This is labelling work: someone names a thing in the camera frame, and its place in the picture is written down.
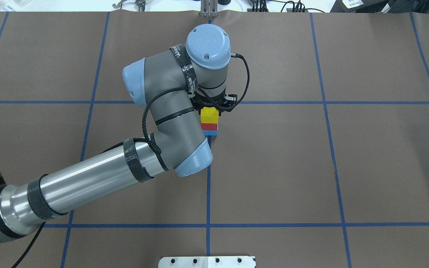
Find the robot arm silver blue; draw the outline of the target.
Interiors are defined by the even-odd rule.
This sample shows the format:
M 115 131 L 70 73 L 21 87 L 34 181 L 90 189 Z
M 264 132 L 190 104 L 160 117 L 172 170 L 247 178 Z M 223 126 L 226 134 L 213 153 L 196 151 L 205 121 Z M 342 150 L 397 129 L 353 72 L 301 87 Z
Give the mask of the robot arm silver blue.
M 240 103 L 225 94 L 231 52 L 226 30 L 202 24 L 186 43 L 124 67 L 127 91 L 144 107 L 142 138 L 129 138 L 102 153 L 25 185 L 7 185 L 0 172 L 0 243 L 21 239 L 44 222 L 131 185 L 174 170 L 184 177 L 207 168 L 213 155 L 197 111 L 229 112 Z

